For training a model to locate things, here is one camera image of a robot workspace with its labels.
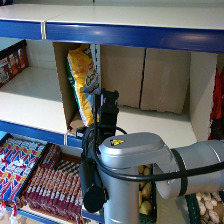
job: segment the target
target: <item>brown cardboard box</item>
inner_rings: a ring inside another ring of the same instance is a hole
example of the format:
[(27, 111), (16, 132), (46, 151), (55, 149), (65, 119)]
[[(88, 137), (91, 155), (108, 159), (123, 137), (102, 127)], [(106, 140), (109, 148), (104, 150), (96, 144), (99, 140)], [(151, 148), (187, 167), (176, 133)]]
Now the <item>brown cardboard box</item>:
[(144, 48), (101, 46), (101, 86), (119, 92), (118, 105), (139, 107)]
[(140, 108), (181, 114), (189, 74), (190, 52), (147, 49)]

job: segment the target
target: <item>product box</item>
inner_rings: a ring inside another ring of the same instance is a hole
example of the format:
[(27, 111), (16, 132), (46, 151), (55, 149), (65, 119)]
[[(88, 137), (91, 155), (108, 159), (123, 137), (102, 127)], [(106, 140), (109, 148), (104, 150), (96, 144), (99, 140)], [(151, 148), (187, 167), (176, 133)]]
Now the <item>product box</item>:
[(24, 191), (48, 147), (49, 144), (20, 140), (9, 133), (0, 140), (0, 201), (16, 203), (19, 208), (26, 204)]
[(81, 204), (75, 207), (76, 200), (79, 199), (79, 203), (82, 203), (81, 198), (78, 198), (78, 192), (81, 191), (78, 174), (80, 158), (62, 152), (54, 169), (44, 168), (52, 146), (54, 145), (50, 144), (48, 153), (38, 166), (43, 171), (42, 178), (38, 181), (40, 175), (33, 176), (23, 196), (34, 211), (70, 223), (80, 223), (76, 222), (76, 218), (82, 219)]
[(28, 67), (26, 46), (22, 40), (0, 51), (0, 88)]
[(119, 92), (118, 105), (139, 108), (144, 48), (100, 46), (101, 86)]
[(182, 113), (190, 79), (190, 52), (147, 49), (141, 110)]

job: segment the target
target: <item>candy bar package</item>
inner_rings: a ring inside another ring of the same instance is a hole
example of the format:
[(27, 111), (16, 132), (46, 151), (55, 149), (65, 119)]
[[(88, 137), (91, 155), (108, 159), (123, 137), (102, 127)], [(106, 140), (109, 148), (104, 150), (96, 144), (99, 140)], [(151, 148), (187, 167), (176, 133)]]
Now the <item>candy bar package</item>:
[(41, 168), (37, 169), (37, 164), (45, 148), (43, 144), (19, 140), (10, 134), (0, 140), (0, 200), (23, 206), (24, 199), (29, 201), (29, 197), (33, 197), (34, 188), (44, 173)]
[[(51, 166), (51, 160), (55, 158), (54, 154), (58, 148), (54, 145), (49, 148), (42, 164), (39, 166), (41, 170), (44, 170), (41, 180), (38, 181), (36, 175), (33, 177), (35, 180), (31, 180), (32, 187), (35, 186), (35, 183), (38, 185), (36, 192), (34, 196), (30, 194), (28, 198), (25, 198), (30, 208), (35, 211), (58, 215), (66, 220), (75, 221), (77, 219), (78, 222), (81, 222), (80, 205), (82, 204), (82, 197), (79, 193), (81, 182), (78, 174), (80, 159), (76, 157), (73, 160), (72, 156), (60, 152), (60, 159), (57, 164)], [(74, 207), (78, 193), (79, 203), (77, 207)]]
[(0, 88), (28, 67), (26, 46), (26, 41), (22, 40), (0, 51)]
[(41, 167), (47, 169), (55, 169), (59, 161), (60, 154), (61, 154), (60, 147), (57, 145), (52, 145)]

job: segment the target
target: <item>cardboard box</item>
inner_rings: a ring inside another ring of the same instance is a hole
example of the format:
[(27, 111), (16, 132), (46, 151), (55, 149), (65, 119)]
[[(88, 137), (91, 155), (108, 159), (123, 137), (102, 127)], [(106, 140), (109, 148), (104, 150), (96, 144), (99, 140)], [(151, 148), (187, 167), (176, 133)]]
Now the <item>cardboard box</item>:
[(101, 86), (119, 92), (118, 105), (139, 108), (144, 48), (101, 46)]
[(26, 41), (0, 51), (0, 88), (28, 67)]
[(181, 114), (190, 77), (190, 52), (147, 49), (142, 110)]

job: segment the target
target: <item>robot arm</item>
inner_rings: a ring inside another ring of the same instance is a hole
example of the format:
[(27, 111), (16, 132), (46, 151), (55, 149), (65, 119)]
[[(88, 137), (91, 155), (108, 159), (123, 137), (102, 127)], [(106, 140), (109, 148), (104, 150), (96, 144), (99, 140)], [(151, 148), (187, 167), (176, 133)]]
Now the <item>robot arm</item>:
[[(101, 100), (101, 106), (102, 102), (108, 103), (107, 100)], [(116, 107), (114, 103), (116, 100), (110, 98), (109, 102), (109, 105)], [(106, 224), (138, 223), (139, 165), (154, 164), (155, 176), (152, 176), (152, 180), (156, 180), (154, 177), (158, 175), (165, 176), (160, 179), (161, 181), (158, 181), (159, 179), (156, 181), (157, 189), (165, 199), (199, 191), (214, 192), (224, 189), (223, 142), (206, 141), (170, 150), (156, 134), (136, 133), (114, 136), (113, 133), (108, 134), (109, 129), (107, 131), (101, 129), (96, 139), (95, 123), (95, 137), (89, 142), (88, 153), (80, 166), (84, 206), (87, 211), (95, 212), (104, 203)], [(211, 170), (213, 164), (220, 166), (218, 169), (216, 167), (215, 170)], [(170, 178), (175, 174), (180, 175), (176, 175), (178, 178)]]

